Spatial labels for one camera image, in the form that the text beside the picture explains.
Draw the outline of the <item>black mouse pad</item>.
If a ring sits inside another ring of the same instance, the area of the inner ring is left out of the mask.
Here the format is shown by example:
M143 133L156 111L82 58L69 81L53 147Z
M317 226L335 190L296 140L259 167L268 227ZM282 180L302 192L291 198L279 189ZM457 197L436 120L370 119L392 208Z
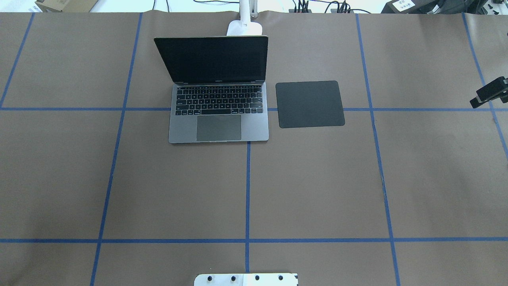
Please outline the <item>black mouse pad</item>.
M345 125L336 80L277 83L275 89L280 128Z

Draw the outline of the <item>grey laptop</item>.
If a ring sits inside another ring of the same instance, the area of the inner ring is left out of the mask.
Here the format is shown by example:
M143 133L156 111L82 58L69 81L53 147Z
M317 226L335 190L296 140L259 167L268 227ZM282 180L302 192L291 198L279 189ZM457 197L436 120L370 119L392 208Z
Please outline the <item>grey laptop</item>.
M173 82L168 141L268 141L269 38L156 37Z

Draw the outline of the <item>black power strip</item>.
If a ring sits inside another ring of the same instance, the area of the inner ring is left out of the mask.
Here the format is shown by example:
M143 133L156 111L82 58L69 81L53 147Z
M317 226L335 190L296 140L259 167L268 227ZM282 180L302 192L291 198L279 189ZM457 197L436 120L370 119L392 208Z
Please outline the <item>black power strip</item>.
M289 5L284 8L290 13L354 13L351 5L346 0L289 0Z

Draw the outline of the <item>cardboard box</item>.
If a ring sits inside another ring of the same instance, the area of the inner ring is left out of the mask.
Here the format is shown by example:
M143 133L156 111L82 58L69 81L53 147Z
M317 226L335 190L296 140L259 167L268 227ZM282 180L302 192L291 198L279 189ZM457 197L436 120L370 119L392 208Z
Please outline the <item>cardboard box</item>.
M98 0L35 0L43 12L90 12Z

